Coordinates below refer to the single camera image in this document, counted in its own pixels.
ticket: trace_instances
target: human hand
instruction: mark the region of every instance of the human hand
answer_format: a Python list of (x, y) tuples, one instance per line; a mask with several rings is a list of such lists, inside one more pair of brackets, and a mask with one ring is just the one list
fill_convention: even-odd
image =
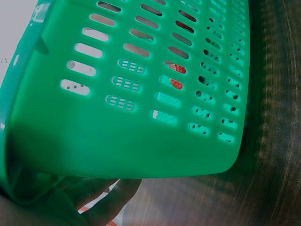
[(78, 210), (117, 180), (66, 178), (37, 203), (20, 207), (0, 195), (1, 226), (105, 226), (134, 196), (141, 180), (121, 179), (93, 208)]

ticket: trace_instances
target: green plastic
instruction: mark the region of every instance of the green plastic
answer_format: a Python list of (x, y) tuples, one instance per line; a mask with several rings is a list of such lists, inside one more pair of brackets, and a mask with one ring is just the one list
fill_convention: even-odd
[[(246, 113), (248, 1), (98, 2), (39, 1), (44, 6), (25, 31), (0, 92), (1, 155), (13, 155), (19, 171), (45, 173), (43, 181), (50, 175), (164, 178), (229, 169)], [(108, 19), (94, 21), (95, 14)], [(107, 35), (84, 35), (93, 29)], [(101, 57), (80, 53), (77, 44), (101, 50)], [(77, 62), (90, 68), (76, 72)], [(170, 69), (171, 63), (186, 72)], [(7, 165), (0, 165), (0, 180), (13, 196)]]

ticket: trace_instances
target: ventilation hole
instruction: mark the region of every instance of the ventilation hole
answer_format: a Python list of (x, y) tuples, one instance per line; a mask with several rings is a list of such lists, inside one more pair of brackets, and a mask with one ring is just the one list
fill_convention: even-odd
[(196, 91), (196, 97), (211, 104), (214, 104), (215, 102), (214, 98), (211, 95), (201, 91)]
[(67, 67), (72, 71), (75, 71), (75, 72), (78, 72), (78, 73), (81, 73), (81, 74), (84, 74), (84, 75), (87, 75), (90, 77), (93, 77), (96, 75), (95, 68), (93, 68), (89, 65), (77, 62), (77, 61), (69, 61), (67, 64)]
[(170, 115), (170, 114), (160, 112), (160, 111), (157, 111), (157, 110), (153, 110), (153, 111), (150, 112), (150, 115), (153, 119), (158, 120), (160, 122), (163, 122), (163, 123), (166, 123), (166, 124), (169, 124), (169, 125), (176, 125), (177, 124), (177, 118)]
[(106, 102), (109, 105), (112, 105), (116, 108), (119, 108), (119, 109), (122, 109), (125, 111), (129, 111), (129, 112), (132, 112), (136, 107), (136, 104), (133, 103), (132, 101), (129, 101), (129, 100), (126, 100), (123, 98), (119, 98), (116, 96), (112, 96), (112, 95), (109, 95), (106, 97)]
[(186, 44), (186, 45), (189, 45), (189, 46), (192, 45), (192, 43), (191, 43), (190, 40), (188, 40), (187, 38), (184, 38), (183, 36), (181, 36), (181, 35), (179, 35), (179, 34), (177, 34), (177, 33), (173, 33), (172, 36), (173, 36), (175, 39), (179, 40), (180, 42), (183, 42), (183, 43)]
[(181, 106), (181, 101), (171, 97), (170, 95), (167, 95), (165, 93), (156, 93), (155, 95), (156, 99), (158, 101), (161, 101), (162, 103), (166, 104), (166, 105), (171, 105), (173, 107), (180, 107)]
[(231, 60), (234, 60), (236, 63), (238, 63), (239, 65), (243, 66), (244, 62), (242, 59), (238, 58), (236, 55), (234, 55), (233, 53), (230, 53), (230, 58)]
[(212, 89), (216, 89), (216, 87), (217, 87), (217, 84), (216, 84), (214, 81), (209, 80), (209, 79), (206, 79), (206, 78), (203, 77), (203, 76), (199, 76), (199, 77), (198, 77), (198, 81), (199, 81), (200, 83), (204, 84), (205, 86), (208, 86), (208, 87), (210, 87), (210, 88), (212, 88)]
[(109, 36), (103, 32), (99, 32), (97, 30), (94, 30), (92, 28), (84, 28), (82, 33), (88, 37), (97, 39), (99, 41), (108, 41)]
[(245, 5), (245, 4), (244, 4), (242, 1), (240, 1), (240, 0), (236, 0), (236, 2), (240, 3), (242, 6)]
[(112, 12), (115, 12), (115, 13), (120, 13), (121, 12), (121, 8), (117, 7), (117, 6), (114, 6), (114, 5), (111, 5), (109, 3), (106, 3), (106, 2), (103, 2), (103, 1), (99, 1), (97, 3), (97, 5), (101, 8), (105, 8), (109, 11), (112, 11)]
[(214, 6), (216, 6), (217, 8), (219, 8), (222, 12), (226, 12), (226, 9), (223, 6), (221, 6), (220, 4), (216, 3), (214, 0), (211, 0), (211, 2), (212, 2), (212, 4)]
[(237, 129), (237, 123), (234, 121), (231, 121), (229, 119), (223, 118), (222, 119), (222, 124), (226, 127), (232, 128), (232, 129)]
[(145, 72), (144, 67), (138, 65), (130, 60), (120, 59), (118, 60), (118, 65), (124, 69), (127, 69), (132, 72), (137, 72), (139, 74), (143, 74)]
[(240, 18), (242, 18), (243, 20), (245, 19), (245, 17), (236, 9), (236, 8), (232, 8), (233, 12), (238, 15)]
[(203, 117), (203, 118), (206, 118), (206, 119), (209, 119), (211, 118), (211, 114), (209, 111), (203, 109), (203, 108), (200, 108), (200, 107), (193, 107), (192, 108), (192, 113), (196, 114), (197, 116), (200, 116), (200, 117)]
[(162, 12), (160, 12), (160, 11), (158, 11), (158, 10), (152, 8), (152, 7), (149, 7), (149, 6), (145, 5), (145, 4), (141, 4), (140, 7), (142, 9), (150, 12), (150, 13), (153, 13), (153, 14), (157, 15), (157, 16), (162, 16)]
[(230, 98), (232, 98), (232, 99), (234, 99), (234, 100), (237, 100), (237, 101), (240, 100), (239, 96), (238, 96), (237, 94), (233, 93), (233, 92), (230, 91), (230, 90), (227, 90), (227, 91), (226, 91), (226, 96), (228, 96), (228, 97), (230, 97)]
[(182, 50), (179, 50), (176, 47), (170, 46), (168, 47), (168, 50), (184, 59), (189, 59), (189, 55), (187, 53), (183, 52)]
[(240, 88), (240, 84), (238, 81), (234, 80), (233, 78), (228, 77), (228, 82), (232, 85), (235, 86), (237, 88)]
[(188, 128), (199, 135), (209, 135), (209, 129), (196, 123), (189, 123)]
[(233, 106), (231, 106), (231, 105), (229, 105), (229, 104), (224, 104), (224, 109), (227, 111), (227, 112), (231, 112), (231, 113), (233, 113), (233, 114), (235, 114), (235, 115), (238, 115), (238, 113), (239, 113), (239, 110), (236, 108), (236, 107), (233, 107)]
[(235, 25), (235, 24), (232, 24), (232, 27), (233, 27), (233, 29), (236, 31), (236, 32), (238, 32), (239, 34), (241, 34), (241, 35), (245, 35), (245, 33), (243, 32), (243, 30), (240, 28), (240, 27), (238, 27), (237, 25)]
[(178, 90), (183, 89), (183, 84), (181, 82), (174, 80), (170, 77), (167, 77), (165, 75), (160, 76), (159, 80), (160, 80), (160, 82), (162, 82), (163, 84), (165, 84), (167, 86), (176, 88)]
[(237, 7), (241, 12), (245, 12), (245, 10), (237, 3), (237, 2), (235, 2), (235, 1), (232, 1), (232, 3), (233, 3), (233, 5), (235, 6), (235, 7)]
[(194, 30), (191, 27), (183, 24), (182, 22), (180, 22), (178, 20), (175, 22), (175, 24), (178, 25), (179, 27), (185, 29), (186, 31), (189, 31), (190, 33), (194, 33)]
[(220, 59), (218, 58), (218, 56), (216, 56), (215, 54), (213, 54), (212, 52), (208, 51), (207, 49), (204, 49), (204, 54), (209, 57), (210, 59), (216, 61), (216, 62), (219, 62)]
[(98, 14), (91, 14), (90, 19), (96, 22), (99, 22), (101, 24), (105, 24), (107, 26), (113, 27), (115, 26), (116, 22), (114, 20), (111, 20), (107, 17), (98, 15)]
[(206, 70), (206, 71), (208, 71), (208, 72), (210, 72), (210, 73), (212, 73), (212, 74), (218, 75), (217, 69), (216, 69), (215, 67), (212, 67), (211, 65), (205, 63), (205, 62), (202, 62), (202, 63), (201, 63), (201, 67), (202, 67), (204, 70)]
[(143, 48), (140, 48), (138, 46), (134, 46), (133, 44), (130, 44), (130, 43), (126, 43), (124, 44), (123, 48), (131, 53), (135, 53), (137, 55), (140, 55), (142, 57), (149, 57), (150, 56), (150, 53), (149, 51), (143, 49)]
[(103, 52), (101, 50), (82, 43), (76, 44), (74, 49), (79, 53), (86, 54), (95, 58), (101, 58), (103, 56)]
[(209, 38), (205, 38), (206, 42), (209, 43), (210, 45), (212, 45), (213, 47), (215, 47), (218, 50), (221, 50), (221, 46), (219, 44), (217, 44), (216, 42), (212, 41)]
[(245, 54), (244, 50), (242, 50), (238, 45), (232, 44), (231, 46), (232, 46), (232, 48), (235, 49), (238, 53), (240, 53), (240, 54), (242, 54), (242, 55)]
[(211, 17), (209, 17), (209, 20), (210, 20), (214, 25), (218, 26), (218, 27), (221, 28), (221, 29), (224, 29), (224, 26), (223, 26), (220, 22), (218, 22), (217, 20), (214, 20), (214, 19), (212, 19)]
[(182, 10), (179, 10), (179, 13), (180, 13), (182, 16), (186, 17), (187, 19), (189, 19), (189, 20), (191, 20), (191, 21), (193, 21), (193, 22), (196, 22), (196, 21), (197, 21), (196, 18), (194, 18), (193, 16), (189, 15), (188, 13), (183, 12)]
[(194, 7), (194, 6), (192, 6), (192, 5), (188, 5), (188, 7), (191, 8), (193, 11), (198, 12), (198, 9), (197, 9), (196, 7)]
[(162, 6), (166, 5), (166, 2), (164, 2), (163, 0), (154, 0), (156, 3), (159, 3)]
[(173, 62), (171, 62), (170, 60), (166, 60), (164, 61), (164, 64), (168, 65), (168, 67), (176, 72), (179, 72), (181, 74), (185, 74), (186, 73), (186, 69), (181, 66), (181, 65), (177, 65)]
[(132, 92), (139, 92), (140, 91), (140, 85), (132, 82), (131, 80), (122, 78), (122, 77), (113, 77), (112, 83), (116, 86), (119, 86), (121, 88), (124, 88), (126, 90), (132, 91)]
[(130, 30), (130, 33), (133, 36), (136, 36), (138, 38), (141, 38), (141, 39), (149, 41), (149, 42), (153, 42), (155, 40), (154, 37), (152, 37), (152, 36), (150, 36), (150, 35), (148, 35), (146, 33), (143, 33), (143, 32), (141, 32), (139, 30), (136, 30), (134, 28)]
[(241, 22), (236, 16), (233, 16), (233, 20), (238, 23), (240, 26), (245, 27), (245, 23)]
[(209, 8), (211, 12), (213, 12), (216, 16), (218, 16), (221, 20), (225, 20), (225, 17), (219, 12), (215, 11), (213, 8)]
[(150, 21), (148, 19), (145, 19), (142, 16), (136, 16), (135, 19), (136, 19), (136, 21), (138, 21), (138, 22), (140, 22), (142, 24), (145, 24), (145, 25), (147, 25), (149, 27), (152, 27), (152, 28), (155, 28), (155, 29), (159, 28), (158, 24), (156, 24), (155, 22), (152, 22), (152, 21)]
[(241, 45), (244, 45), (245, 44), (245, 41), (241, 38), (241, 37), (239, 37), (238, 35), (237, 35), (237, 33), (231, 33), (231, 37), (232, 37), (232, 39), (233, 40), (236, 40), (237, 42), (239, 42)]
[(229, 66), (229, 69), (230, 69), (230, 71), (233, 72), (235, 75), (237, 75), (237, 76), (239, 76), (239, 77), (242, 76), (242, 72), (241, 72), (239, 69), (237, 69), (235, 66), (230, 65), (230, 66)]
[(233, 143), (234, 142), (234, 137), (229, 135), (229, 134), (225, 134), (225, 133), (220, 133), (218, 135), (218, 138), (221, 140), (221, 141), (224, 141), (224, 142), (228, 142), (228, 143)]
[(71, 80), (61, 80), (61, 88), (72, 93), (76, 93), (82, 96), (87, 96), (90, 93), (90, 88)]
[(211, 33), (214, 34), (216, 37), (218, 37), (219, 39), (222, 39), (222, 35), (220, 33), (218, 33), (215, 29), (211, 28), (211, 27), (207, 27), (207, 30)]

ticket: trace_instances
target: finger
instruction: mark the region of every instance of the finger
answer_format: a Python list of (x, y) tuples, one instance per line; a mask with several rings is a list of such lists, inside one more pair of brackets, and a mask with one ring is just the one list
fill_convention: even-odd
[(70, 187), (71, 185), (76, 184), (83, 178), (84, 177), (66, 177), (60, 183), (58, 183), (56, 185), (56, 188), (64, 190), (64, 189)]
[(116, 181), (117, 179), (84, 178), (64, 191), (79, 210), (87, 203), (99, 197)]
[(103, 226), (112, 221), (138, 190), (141, 180), (120, 180), (112, 191), (94, 207), (82, 213), (91, 226)]

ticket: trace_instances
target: dark wooden surface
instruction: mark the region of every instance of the dark wooden surface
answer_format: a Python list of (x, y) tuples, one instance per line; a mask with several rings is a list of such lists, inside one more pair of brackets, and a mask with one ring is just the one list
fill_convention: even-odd
[(254, 0), (248, 128), (220, 175), (144, 180), (125, 226), (301, 225), (301, 0)]

